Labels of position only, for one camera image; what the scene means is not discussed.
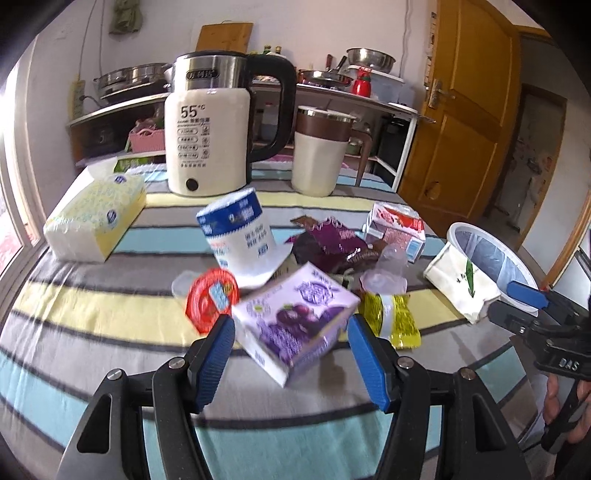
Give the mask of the right hand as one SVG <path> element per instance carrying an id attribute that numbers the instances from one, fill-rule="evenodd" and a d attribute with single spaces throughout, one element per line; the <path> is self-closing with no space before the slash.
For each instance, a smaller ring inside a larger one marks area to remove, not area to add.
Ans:
<path id="1" fill-rule="evenodd" d="M 543 418 L 544 421 L 551 423 L 560 411 L 560 402 L 558 399 L 559 378 L 550 374 L 547 381 L 546 396 L 544 399 Z M 566 440 L 571 444 L 581 442 L 590 429 L 590 383 L 581 381 L 577 387 L 577 397 L 582 400 L 585 410 L 579 418 L 577 424 L 568 432 Z"/>

